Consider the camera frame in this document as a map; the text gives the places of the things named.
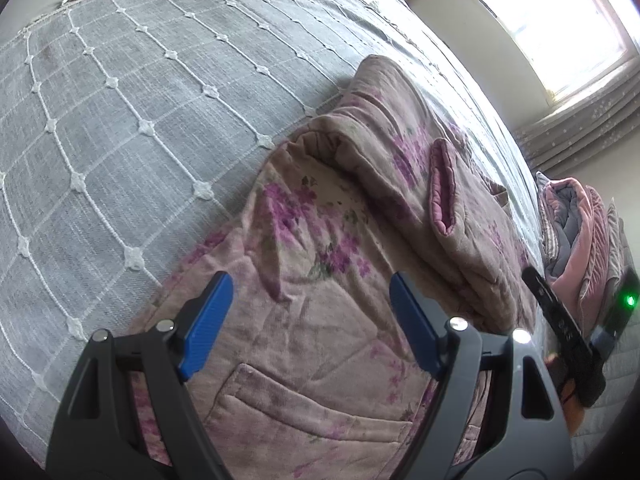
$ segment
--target stacked bedding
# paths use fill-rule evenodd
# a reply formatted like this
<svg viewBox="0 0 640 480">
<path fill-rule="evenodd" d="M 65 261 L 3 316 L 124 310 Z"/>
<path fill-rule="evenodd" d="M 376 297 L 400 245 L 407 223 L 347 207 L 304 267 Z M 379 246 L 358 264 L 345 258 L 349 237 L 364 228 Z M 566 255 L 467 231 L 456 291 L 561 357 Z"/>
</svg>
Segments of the stacked bedding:
<svg viewBox="0 0 640 480">
<path fill-rule="evenodd" d="M 588 336 L 606 314 L 620 277 L 633 259 L 612 199 L 574 178 L 536 174 L 545 277 Z"/>
<path fill-rule="evenodd" d="M 625 225 L 613 199 L 574 178 L 536 174 L 545 277 L 587 337 L 604 320 L 621 277 L 634 268 Z M 547 345 L 552 349 L 553 342 Z M 580 463 L 597 445 L 633 389 L 640 364 L 640 315 L 636 311 L 604 366 L 607 387 L 587 410 L 573 438 Z"/>
</svg>

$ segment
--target mattress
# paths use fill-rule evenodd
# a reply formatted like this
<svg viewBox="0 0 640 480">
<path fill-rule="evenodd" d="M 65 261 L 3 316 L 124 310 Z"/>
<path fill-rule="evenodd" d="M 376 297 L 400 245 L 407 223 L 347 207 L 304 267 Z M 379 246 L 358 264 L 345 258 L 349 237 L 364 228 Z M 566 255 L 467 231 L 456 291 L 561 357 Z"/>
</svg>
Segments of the mattress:
<svg viewBox="0 0 640 480">
<path fill-rule="evenodd" d="M 37 460 L 86 338 L 127 329 L 369 54 L 468 135 L 542 270 L 516 143 L 402 0 L 73 0 L 0 47 L 0 415 Z"/>
</svg>

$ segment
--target beige wall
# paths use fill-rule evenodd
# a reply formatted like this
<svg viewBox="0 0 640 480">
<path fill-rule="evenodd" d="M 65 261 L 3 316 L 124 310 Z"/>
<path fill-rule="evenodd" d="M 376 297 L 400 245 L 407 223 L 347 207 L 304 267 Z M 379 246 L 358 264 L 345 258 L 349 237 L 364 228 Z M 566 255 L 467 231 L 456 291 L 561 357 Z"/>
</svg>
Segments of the beige wall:
<svg viewBox="0 0 640 480">
<path fill-rule="evenodd" d="M 545 115 L 545 88 L 510 35 L 478 0 L 407 3 L 471 72 L 510 130 Z"/>
<path fill-rule="evenodd" d="M 593 186 L 605 204 L 615 199 L 634 262 L 640 269 L 640 132 L 628 134 L 567 176 Z"/>
</svg>

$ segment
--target folded blanket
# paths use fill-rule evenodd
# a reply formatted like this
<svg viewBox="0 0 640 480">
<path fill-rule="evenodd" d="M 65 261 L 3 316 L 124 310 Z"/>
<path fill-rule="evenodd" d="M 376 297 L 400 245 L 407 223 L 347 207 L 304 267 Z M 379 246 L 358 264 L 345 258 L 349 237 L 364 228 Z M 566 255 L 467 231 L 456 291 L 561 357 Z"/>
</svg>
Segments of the folded blanket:
<svg viewBox="0 0 640 480">
<path fill-rule="evenodd" d="M 297 135 L 132 330 L 174 316 L 226 270 L 234 303 L 188 388 L 233 476 L 388 479 L 436 388 L 390 308 L 391 276 L 405 270 L 479 327 L 532 330 L 527 255 L 506 194 L 466 164 L 454 148 L 465 139 L 390 60 L 364 60 L 338 107 Z M 138 381 L 150 453 L 166 460 Z M 487 395 L 482 374 L 458 461 L 472 454 Z"/>
<path fill-rule="evenodd" d="M 609 306 L 610 298 L 616 293 L 623 270 L 622 242 L 620 241 L 620 218 L 613 199 L 607 208 L 607 233 L 609 235 L 609 257 L 607 259 L 607 282 L 597 323 L 602 323 Z"/>
<path fill-rule="evenodd" d="M 569 313 L 579 319 L 578 294 L 593 241 L 593 207 L 574 178 L 550 181 L 545 197 L 554 214 L 559 244 L 558 259 L 546 267 L 546 279 Z"/>
<path fill-rule="evenodd" d="M 578 293 L 578 326 L 583 336 L 588 336 L 596 325 L 600 306 L 607 285 L 609 268 L 609 232 L 607 212 L 598 192 L 586 186 L 591 208 L 593 209 L 593 238 L 587 269 Z"/>
<path fill-rule="evenodd" d="M 538 188 L 538 213 L 542 228 L 540 252 L 545 265 L 558 259 L 558 235 L 553 226 L 553 214 L 546 203 L 545 187 L 550 180 L 539 171 L 536 173 L 536 187 Z"/>
</svg>

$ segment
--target purple flower print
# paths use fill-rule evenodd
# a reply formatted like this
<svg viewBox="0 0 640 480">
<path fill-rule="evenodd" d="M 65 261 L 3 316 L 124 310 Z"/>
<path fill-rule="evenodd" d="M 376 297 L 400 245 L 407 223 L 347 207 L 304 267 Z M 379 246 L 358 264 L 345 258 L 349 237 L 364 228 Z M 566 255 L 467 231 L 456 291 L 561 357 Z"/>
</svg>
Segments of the purple flower print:
<svg viewBox="0 0 640 480">
<path fill-rule="evenodd" d="M 205 238 L 204 245 L 209 249 L 213 249 L 224 242 L 227 235 L 228 229 L 223 228 L 218 231 L 213 231 L 209 236 L 207 236 L 207 238 Z"/>
<path fill-rule="evenodd" d="M 291 243 L 291 232 L 297 227 L 302 216 L 300 205 L 275 182 L 264 186 L 264 195 L 268 199 L 268 215 L 273 219 L 276 239 Z"/>
<path fill-rule="evenodd" d="M 428 169 L 429 143 L 426 127 L 418 126 L 414 131 L 407 128 L 404 136 L 393 139 L 397 151 L 393 164 L 410 189 L 418 184 L 418 176 Z"/>
<path fill-rule="evenodd" d="M 394 155 L 394 167 L 396 168 L 396 170 L 398 170 L 398 173 L 400 173 L 402 178 L 404 178 L 407 186 L 413 189 L 416 186 L 417 181 L 415 179 L 415 175 L 413 170 L 411 169 L 411 164 L 409 163 L 409 161 L 406 160 L 406 158 L 404 158 L 404 156 L 400 153 L 396 153 Z"/>
<path fill-rule="evenodd" d="M 347 425 L 343 422 L 334 422 L 331 425 L 331 430 L 329 432 L 329 438 L 333 438 L 335 440 L 340 439 L 347 431 Z"/>
<path fill-rule="evenodd" d="M 320 218 L 340 218 L 340 210 L 335 206 L 333 202 L 327 202 L 326 204 L 319 205 L 316 208 L 316 211 L 318 212 L 318 216 Z"/>
<path fill-rule="evenodd" d="M 373 343 L 371 350 L 369 351 L 369 359 L 375 359 L 382 354 L 382 345 L 380 343 Z"/>
<path fill-rule="evenodd" d="M 504 243 L 502 241 L 502 235 L 500 234 L 500 229 L 498 229 L 498 224 L 494 221 L 489 226 L 490 232 L 489 237 L 495 244 L 495 246 L 500 251 L 500 254 L 504 254 Z"/>
<path fill-rule="evenodd" d="M 365 260 L 364 258 L 358 258 L 357 265 L 358 272 L 360 273 L 361 278 L 366 278 L 367 276 L 369 276 L 371 272 L 371 265 L 367 260 Z"/>
<path fill-rule="evenodd" d="M 328 254 L 327 263 L 333 272 L 339 270 L 344 273 L 347 271 L 347 267 L 349 267 L 349 264 L 351 263 L 351 258 L 340 246 L 338 246 Z"/>
<path fill-rule="evenodd" d="M 351 234 L 345 234 L 340 241 L 340 247 L 347 254 L 355 254 L 358 252 L 360 246 L 360 239 Z"/>
<path fill-rule="evenodd" d="M 338 447 L 332 447 L 324 455 L 319 456 L 318 458 L 315 458 L 313 460 L 310 460 L 309 462 L 305 462 L 303 464 L 297 465 L 292 472 L 293 478 L 301 478 L 303 474 L 308 473 L 309 470 L 320 461 L 331 462 L 332 460 L 335 460 L 337 451 L 338 451 Z"/>
<path fill-rule="evenodd" d="M 310 205 L 318 198 L 316 192 L 307 186 L 302 186 L 300 189 L 295 190 L 294 193 L 302 205 Z"/>
</svg>

